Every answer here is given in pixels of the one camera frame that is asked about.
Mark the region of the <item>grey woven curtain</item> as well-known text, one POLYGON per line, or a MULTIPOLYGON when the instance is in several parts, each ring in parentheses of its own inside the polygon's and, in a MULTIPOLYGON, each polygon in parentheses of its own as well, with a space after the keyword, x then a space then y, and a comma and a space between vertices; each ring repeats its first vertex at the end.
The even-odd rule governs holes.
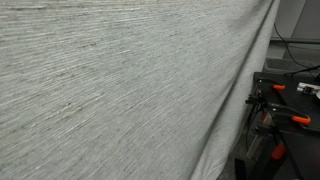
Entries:
POLYGON ((0 0, 0 180, 217 180, 280 0, 0 0))

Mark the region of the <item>grey plastic bin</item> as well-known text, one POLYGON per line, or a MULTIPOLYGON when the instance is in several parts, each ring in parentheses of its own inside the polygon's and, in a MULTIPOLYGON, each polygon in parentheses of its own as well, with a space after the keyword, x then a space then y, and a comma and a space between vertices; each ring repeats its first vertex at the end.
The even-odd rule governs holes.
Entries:
POLYGON ((263 72, 284 74, 314 66, 315 64, 310 61, 298 61, 295 63, 291 59, 267 58, 263 66, 263 72))

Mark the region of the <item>black work table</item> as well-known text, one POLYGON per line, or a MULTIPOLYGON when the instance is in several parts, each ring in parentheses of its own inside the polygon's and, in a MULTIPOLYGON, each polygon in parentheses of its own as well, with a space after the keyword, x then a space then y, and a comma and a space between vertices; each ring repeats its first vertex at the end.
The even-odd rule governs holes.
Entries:
POLYGON ((247 142, 247 157, 254 161, 251 170, 245 162, 235 161, 236 180, 272 180, 282 164, 288 161, 296 180, 320 180, 320 110, 316 95, 297 91, 299 82, 319 85, 312 77, 256 72, 254 88, 246 103, 251 105, 247 118, 248 130, 255 135, 247 142), (284 90, 260 86, 259 78, 284 84, 284 90), (275 117, 265 109, 267 103, 289 106, 308 115, 309 125, 292 121, 289 117, 275 117))

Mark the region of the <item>white item on table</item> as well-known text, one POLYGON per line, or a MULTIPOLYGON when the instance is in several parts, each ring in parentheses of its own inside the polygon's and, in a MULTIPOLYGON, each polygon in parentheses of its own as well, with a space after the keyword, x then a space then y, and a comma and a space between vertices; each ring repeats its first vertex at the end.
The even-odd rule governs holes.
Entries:
POLYGON ((320 91, 320 86, 299 82, 297 91, 305 95, 316 95, 320 91))

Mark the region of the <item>upper orange-handled clamp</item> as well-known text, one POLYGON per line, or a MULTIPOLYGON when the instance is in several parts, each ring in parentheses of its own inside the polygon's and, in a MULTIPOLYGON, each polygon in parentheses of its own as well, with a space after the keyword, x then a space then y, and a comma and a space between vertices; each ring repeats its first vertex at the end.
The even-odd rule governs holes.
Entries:
POLYGON ((284 84, 278 83, 277 81, 271 79, 259 78, 257 82, 260 86, 269 86, 275 90, 284 90, 286 88, 284 84))

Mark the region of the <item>orange-handled clamp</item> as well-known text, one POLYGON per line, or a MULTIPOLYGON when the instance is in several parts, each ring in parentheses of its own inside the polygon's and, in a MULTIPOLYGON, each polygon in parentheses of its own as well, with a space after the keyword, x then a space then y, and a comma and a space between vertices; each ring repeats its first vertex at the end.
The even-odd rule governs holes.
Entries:
POLYGON ((259 78, 257 82, 260 86, 269 86, 275 90, 284 90, 286 88, 284 84, 278 83, 277 81, 271 79, 259 78))
POLYGON ((273 118, 286 116, 289 117, 292 121, 299 124, 309 125, 311 123, 311 118, 308 115, 301 113, 289 106, 267 103, 265 105, 265 109, 271 114, 273 118))

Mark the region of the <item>metal wall rail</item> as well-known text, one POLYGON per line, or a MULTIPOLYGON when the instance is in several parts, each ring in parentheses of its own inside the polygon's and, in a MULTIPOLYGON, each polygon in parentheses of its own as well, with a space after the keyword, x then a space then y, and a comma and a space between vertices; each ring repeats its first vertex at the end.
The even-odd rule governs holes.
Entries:
POLYGON ((273 37, 270 39, 272 42, 287 42, 287 43, 296 43, 296 44, 315 44, 320 45, 319 39, 295 39, 295 38, 276 38, 273 37))

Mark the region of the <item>lower orange-handled clamp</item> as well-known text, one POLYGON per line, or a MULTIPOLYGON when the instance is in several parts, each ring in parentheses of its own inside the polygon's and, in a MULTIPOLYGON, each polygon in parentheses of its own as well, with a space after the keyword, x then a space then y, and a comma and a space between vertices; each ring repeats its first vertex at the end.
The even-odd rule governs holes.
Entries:
POLYGON ((273 118, 286 116, 289 117, 292 121, 299 124, 309 125, 311 123, 311 118, 308 115, 301 113, 289 106, 267 103, 265 105, 265 109, 271 114, 273 118))

